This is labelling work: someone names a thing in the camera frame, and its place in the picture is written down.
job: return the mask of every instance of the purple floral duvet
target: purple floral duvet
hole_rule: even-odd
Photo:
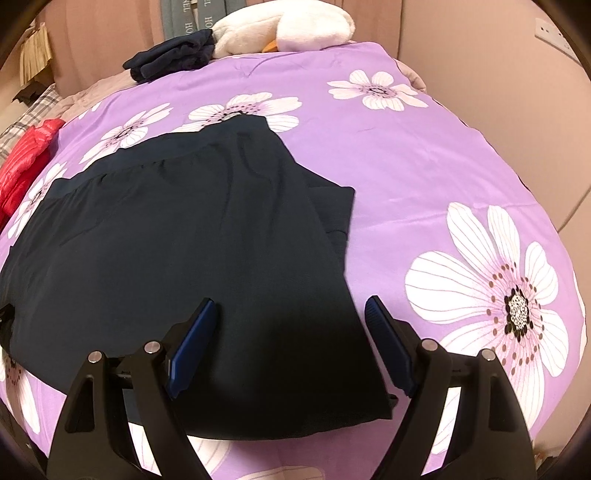
[[[376,44],[231,57],[103,100],[60,131],[51,163],[0,235],[0,265],[54,179],[239,113],[265,116],[297,162],[355,188],[346,278],[360,313],[377,294],[450,351],[493,349],[534,436],[586,344],[569,256],[480,132],[413,90]],[[47,453],[64,395],[34,374],[2,353],[0,396]],[[191,442],[215,480],[370,478],[408,405],[389,389],[402,398],[391,421],[302,439]],[[443,460],[458,400],[451,389],[427,470]],[[131,429],[142,464],[157,472],[142,427]]]

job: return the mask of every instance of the white plush toy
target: white plush toy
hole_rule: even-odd
[[[214,58],[257,53],[273,41],[278,51],[311,51],[347,43],[355,23],[342,8],[321,0],[273,0],[222,18],[213,28]]]

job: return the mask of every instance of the plaid pillow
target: plaid pillow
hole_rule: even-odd
[[[47,90],[35,100],[29,110],[0,135],[0,165],[4,163],[13,147],[17,144],[18,139],[25,134],[29,127],[37,125],[49,109],[60,100],[61,96],[57,93],[56,84],[54,83],[47,87]]]

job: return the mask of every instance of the metal screw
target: metal screw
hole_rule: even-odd
[[[489,350],[488,348],[485,348],[482,351],[482,356],[487,362],[492,362],[496,358],[495,353],[492,350]]]
[[[100,353],[99,351],[94,351],[91,352],[90,355],[88,356],[88,361],[91,364],[95,364],[97,363],[101,358],[103,358],[103,354]]]
[[[148,342],[144,345],[144,350],[146,353],[156,353],[160,350],[160,344],[158,342]]]
[[[427,352],[434,352],[437,350],[437,342],[435,340],[431,340],[430,338],[426,338],[421,342],[421,346]]]

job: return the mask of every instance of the wall socket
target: wall socket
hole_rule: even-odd
[[[549,43],[561,52],[566,53],[570,58],[581,65],[581,62],[573,52],[573,49],[570,47],[569,42],[566,41],[564,35],[553,24],[547,22],[546,20],[542,20],[541,18],[536,18],[535,36],[536,38]]]

